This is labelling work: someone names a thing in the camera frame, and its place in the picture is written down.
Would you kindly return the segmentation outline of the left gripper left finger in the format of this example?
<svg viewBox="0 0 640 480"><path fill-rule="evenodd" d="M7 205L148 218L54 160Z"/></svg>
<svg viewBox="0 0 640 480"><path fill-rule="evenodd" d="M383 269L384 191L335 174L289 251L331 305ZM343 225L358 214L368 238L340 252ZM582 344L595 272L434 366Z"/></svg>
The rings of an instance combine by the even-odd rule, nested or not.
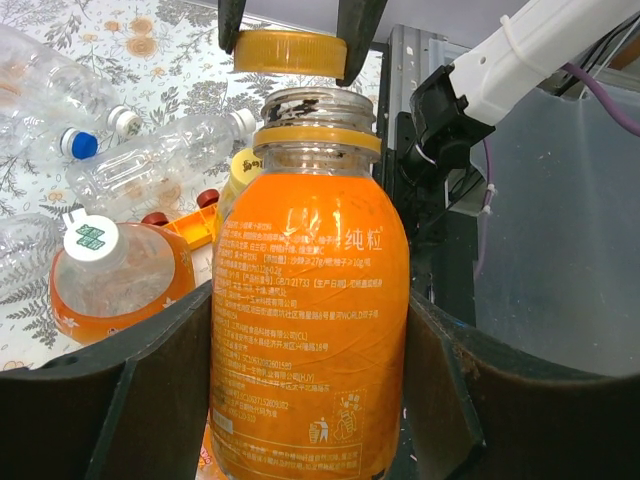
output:
<svg viewBox="0 0 640 480"><path fill-rule="evenodd" d="M193 479L212 287L37 369L1 374L4 479Z"/></svg>

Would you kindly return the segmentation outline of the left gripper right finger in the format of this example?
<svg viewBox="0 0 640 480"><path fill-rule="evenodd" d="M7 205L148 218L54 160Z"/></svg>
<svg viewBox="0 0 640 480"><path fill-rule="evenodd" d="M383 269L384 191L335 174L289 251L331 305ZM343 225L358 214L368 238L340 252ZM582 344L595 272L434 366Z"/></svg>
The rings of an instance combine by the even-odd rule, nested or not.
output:
<svg viewBox="0 0 640 480"><path fill-rule="evenodd" d="M524 353L419 294L404 398L423 479L635 479L639 379Z"/></svg>

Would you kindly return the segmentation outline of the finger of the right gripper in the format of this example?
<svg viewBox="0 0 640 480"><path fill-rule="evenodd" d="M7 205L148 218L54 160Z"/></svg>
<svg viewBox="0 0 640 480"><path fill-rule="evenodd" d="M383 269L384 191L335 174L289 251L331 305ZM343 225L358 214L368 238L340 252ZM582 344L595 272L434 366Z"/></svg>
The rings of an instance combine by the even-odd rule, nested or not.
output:
<svg viewBox="0 0 640 480"><path fill-rule="evenodd" d="M246 0L218 1L218 44L227 54L231 54L240 32Z"/></svg>
<svg viewBox="0 0 640 480"><path fill-rule="evenodd" d="M387 0L340 0L338 2L337 37L347 46L344 78L338 86L350 86L365 63L380 24Z"/></svg>

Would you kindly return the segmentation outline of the gold bottle cap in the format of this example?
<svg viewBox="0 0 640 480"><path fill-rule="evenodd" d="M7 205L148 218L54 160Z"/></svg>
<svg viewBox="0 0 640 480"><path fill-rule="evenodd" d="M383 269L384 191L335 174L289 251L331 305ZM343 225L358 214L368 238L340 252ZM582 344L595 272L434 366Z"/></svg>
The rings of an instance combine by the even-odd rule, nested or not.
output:
<svg viewBox="0 0 640 480"><path fill-rule="evenodd" d="M311 32L241 31L233 52L241 72L283 73L344 79L347 45L342 39Z"/></svg>

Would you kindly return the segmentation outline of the orange juice bottle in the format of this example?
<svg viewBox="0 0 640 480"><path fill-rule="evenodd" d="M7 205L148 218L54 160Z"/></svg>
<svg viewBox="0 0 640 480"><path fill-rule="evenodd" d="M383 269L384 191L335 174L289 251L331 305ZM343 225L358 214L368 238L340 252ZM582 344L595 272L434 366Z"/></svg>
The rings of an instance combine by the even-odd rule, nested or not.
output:
<svg viewBox="0 0 640 480"><path fill-rule="evenodd" d="M214 254L210 424L230 479L384 479L401 424L409 248L371 174L372 103L271 94L262 172Z"/></svg>

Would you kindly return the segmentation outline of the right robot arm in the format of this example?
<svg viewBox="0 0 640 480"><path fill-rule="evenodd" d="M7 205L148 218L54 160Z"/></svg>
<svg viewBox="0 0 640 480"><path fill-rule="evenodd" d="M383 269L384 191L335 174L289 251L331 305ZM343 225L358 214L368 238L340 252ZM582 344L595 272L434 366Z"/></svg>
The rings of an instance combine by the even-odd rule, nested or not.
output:
<svg viewBox="0 0 640 480"><path fill-rule="evenodd" d="M359 73L384 9L383 1L338 4L336 55L315 54L313 34L296 46L285 38L260 40L241 30L245 4L218 4L219 46L249 71L301 67L318 75L328 69L338 85ZM400 163L406 183L430 187L453 169L465 167L473 146L486 139L514 106L559 69L588 80L572 59L588 45L638 12L636 1L529 1L482 43L435 70L411 96L416 137Z"/></svg>

